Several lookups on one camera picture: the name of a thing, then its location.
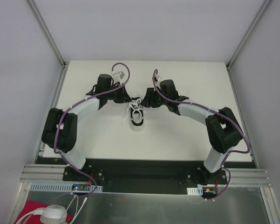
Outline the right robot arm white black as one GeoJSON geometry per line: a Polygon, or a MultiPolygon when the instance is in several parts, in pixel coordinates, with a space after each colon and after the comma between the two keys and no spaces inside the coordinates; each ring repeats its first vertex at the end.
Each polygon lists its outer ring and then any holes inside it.
{"type": "Polygon", "coordinates": [[[228,107],[212,110],[196,105],[188,97],[179,95],[171,79],[158,82],[154,78],[153,84],[153,88],[147,88],[142,106],[158,108],[165,105],[170,112],[206,126],[211,150],[200,168],[190,177],[197,184],[212,184],[224,166],[227,154],[243,138],[234,113],[228,107]]]}

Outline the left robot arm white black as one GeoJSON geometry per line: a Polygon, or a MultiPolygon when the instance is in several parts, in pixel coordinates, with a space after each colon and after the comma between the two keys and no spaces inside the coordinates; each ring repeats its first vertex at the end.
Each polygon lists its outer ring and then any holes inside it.
{"type": "Polygon", "coordinates": [[[77,141],[78,123],[101,109],[109,100],[116,104],[128,103],[131,98],[126,92],[122,71],[111,75],[100,74],[97,83],[90,92],[65,110],[51,108],[42,133],[42,142],[61,155],[65,162],[73,167],[73,176],[80,182],[89,177],[88,168],[84,167],[86,158],[79,152],[77,141]]]}

